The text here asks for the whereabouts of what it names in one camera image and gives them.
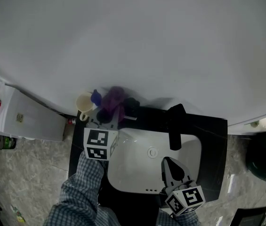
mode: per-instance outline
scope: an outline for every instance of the white wall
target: white wall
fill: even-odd
[[[266,114],[266,0],[0,0],[0,74],[64,113],[84,90]]]

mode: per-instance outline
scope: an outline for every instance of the blue object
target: blue object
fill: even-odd
[[[98,93],[97,89],[95,89],[91,95],[91,101],[96,105],[101,105],[101,94]]]

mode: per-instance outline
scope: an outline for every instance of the sink drain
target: sink drain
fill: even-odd
[[[156,158],[158,156],[158,150],[154,147],[151,147],[150,149],[148,149],[147,155],[150,158]]]

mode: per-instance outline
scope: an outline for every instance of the cup handle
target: cup handle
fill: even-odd
[[[84,113],[82,112],[81,115],[80,115],[80,120],[81,120],[81,121],[86,121],[88,117],[89,117],[88,115],[86,115],[86,114],[84,114]]]

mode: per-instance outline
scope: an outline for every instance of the plaid shirt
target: plaid shirt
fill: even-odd
[[[104,176],[102,161],[87,159],[82,152],[77,172],[62,185],[60,201],[54,205],[44,226],[118,226],[115,213],[97,205],[97,195]],[[171,217],[160,210],[157,226],[199,226],[195,213]]]

